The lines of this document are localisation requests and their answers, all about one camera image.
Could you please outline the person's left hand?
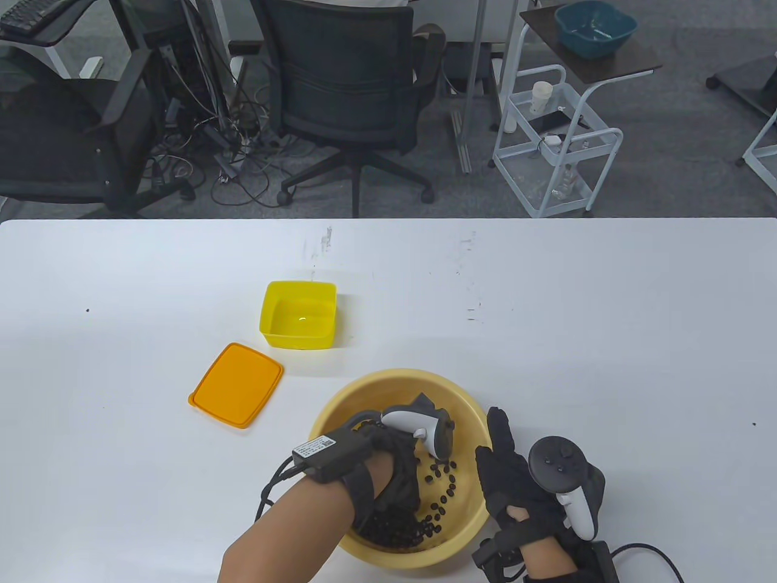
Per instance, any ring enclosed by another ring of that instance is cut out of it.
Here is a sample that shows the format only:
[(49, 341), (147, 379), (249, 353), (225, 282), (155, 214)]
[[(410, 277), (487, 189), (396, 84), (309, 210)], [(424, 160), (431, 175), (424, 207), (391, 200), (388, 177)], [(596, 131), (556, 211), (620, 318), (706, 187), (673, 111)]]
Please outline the person's left hand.
[(420, 493), (412, 433), (391, 428), (380, 422), (366, 421), (357, 433), (369, 439), (377, 452), (388, 452), (392, 457), (392, 476), (375, 500), (375, 511), (406, 511), (415, 514), (420, 508)]

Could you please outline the person's right hand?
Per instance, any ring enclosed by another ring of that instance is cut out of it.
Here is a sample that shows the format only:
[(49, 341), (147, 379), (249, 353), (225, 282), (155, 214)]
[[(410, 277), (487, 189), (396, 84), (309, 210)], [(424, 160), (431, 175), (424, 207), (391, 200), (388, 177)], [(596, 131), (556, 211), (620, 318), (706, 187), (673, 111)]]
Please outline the person's right hand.
[(563, 508), (535, 482), (527, 459), (516, 452), (505, 411), (491, 406), (487, 427), (492, 445), (475, 449), (475, 463), (490, 516), (517, 547), (562, 533)]

